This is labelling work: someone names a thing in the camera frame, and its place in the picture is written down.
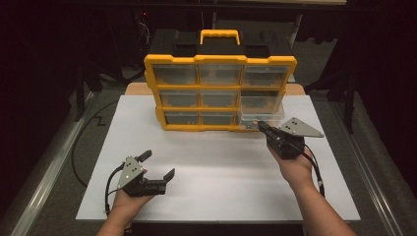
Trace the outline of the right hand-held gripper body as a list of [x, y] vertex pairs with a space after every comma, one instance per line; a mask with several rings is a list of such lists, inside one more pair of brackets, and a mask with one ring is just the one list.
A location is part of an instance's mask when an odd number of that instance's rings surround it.
[[304, 152], [305, 138], [323, 138], [323, 132], [293, 117], [278, 127], [273, 127], [267, 144], [282, 158], [294, 159]]

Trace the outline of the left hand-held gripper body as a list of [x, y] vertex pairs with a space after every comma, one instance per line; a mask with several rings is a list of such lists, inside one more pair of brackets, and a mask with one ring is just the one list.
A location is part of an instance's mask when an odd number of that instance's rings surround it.
[[135, 157], [128, 156], [124, 162], [117, 189], [123, 190], [130, 197], [144, 197], [164, 195], [167, 182], [163, 180], [149, 180], [145, 177], [142, 162]]

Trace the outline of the clear plastic drawer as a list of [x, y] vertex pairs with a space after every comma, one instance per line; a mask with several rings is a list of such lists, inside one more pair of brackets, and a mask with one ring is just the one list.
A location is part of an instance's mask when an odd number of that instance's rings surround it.
[[240, 98], [237, 121], [241, 129], [246, 129], [246, 124], [258, 124], [259, 121], [276, 126], [283, 118], [284, 110], [279, 96], [242, 96]]

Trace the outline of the yellow black drawer organizer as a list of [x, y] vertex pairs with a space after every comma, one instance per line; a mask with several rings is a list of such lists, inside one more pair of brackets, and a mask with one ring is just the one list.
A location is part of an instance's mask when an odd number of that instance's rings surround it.
[[144, 63], [146, 81], [153, 97], [156, 89], [155, 65], [286, 66], [285, 92], [286, 84], [297, 66], [297, 60], [284, 36], [273, 31], [241, 32], [237, 29], [203, 29], [199, 32], [159, 29], [155, 32]]

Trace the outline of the person's right hand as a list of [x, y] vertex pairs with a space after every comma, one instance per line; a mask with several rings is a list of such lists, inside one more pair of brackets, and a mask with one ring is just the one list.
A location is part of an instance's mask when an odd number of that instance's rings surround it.
[[282, 159], [271, 147], [268, 147], [268, 150], [277, 161], [281, 175], [294, 192], [307, 187], [315, 187], [312, 178], [312, 164], [309, 160], [302, 156], [295, 159]]

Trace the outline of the person's left hand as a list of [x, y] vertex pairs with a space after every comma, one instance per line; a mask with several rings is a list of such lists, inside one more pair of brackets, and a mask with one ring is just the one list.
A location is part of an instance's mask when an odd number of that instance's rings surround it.
[[113, 201], [109, 217], [131, 220], [153, 199], [153, 196], [130, 197], [124, 191], [118, 191]]

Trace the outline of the black metal stand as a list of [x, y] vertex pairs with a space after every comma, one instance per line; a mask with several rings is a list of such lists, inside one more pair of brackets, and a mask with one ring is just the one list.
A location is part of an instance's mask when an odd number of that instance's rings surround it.
[[85, 112], [85, 90], [83, 79], [83, 65], [80, 64], [76, 70], [76, 121], [79, 122]]
[[353, 106], [354, 89], [355, 89], [355, 80], [353, 76], [350, 76], [348, 84], [347, 84], [347, 90], [346, 90], [345, 114], [344, 114], [344, 122], [350, 134], [353, 133], [352, 116], [353, 116], [353, 110], [354, 110], [354, 106]]

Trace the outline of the grid of clear drawers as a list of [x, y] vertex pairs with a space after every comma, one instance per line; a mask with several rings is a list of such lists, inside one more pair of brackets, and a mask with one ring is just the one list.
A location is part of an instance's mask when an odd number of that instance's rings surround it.
[[156, 115], [166, 130], [246, 130], [237, 118], [242, 96], [285, 94], [286, 66], [155, 65]]

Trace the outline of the aluminium floor rail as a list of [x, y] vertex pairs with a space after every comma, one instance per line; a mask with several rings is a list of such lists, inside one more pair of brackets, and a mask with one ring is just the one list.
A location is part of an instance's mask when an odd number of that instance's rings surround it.
[[331, 111], [336, 117], [339, 127], [342, 129], [344, 136], [347, 138], [349, 146], [353, 151], [353, 159], [359, 169], [360, 176], [367, 188], [367, 192], [372, 200], [379, 219], [384, 225], [385, 231], [388, 236], [403, 236], [403, 232], [398, 225], [396, 218], [394, 217], [391, 207], [388, 203], [387, 197], [383, 193], [381, 187], [377, 183], [375, 176], [373, 175], [363, 152], [360, 150], [359, 145], [355, 137], [349, 132], [344, 123], [343, 109], [337, 102], [331, 102], [329, 104]]
[[77, 118], [76, 96], [70, 96], [73, 107], [51, 143], [31, 170], [29, 178], [12, 204], [13, 220], [6, 236], [28, 236], [70, 154], [75, 139], [87, 121], [87, 113], [95, 104], [97, 92], [88, 92], [85, 113]]

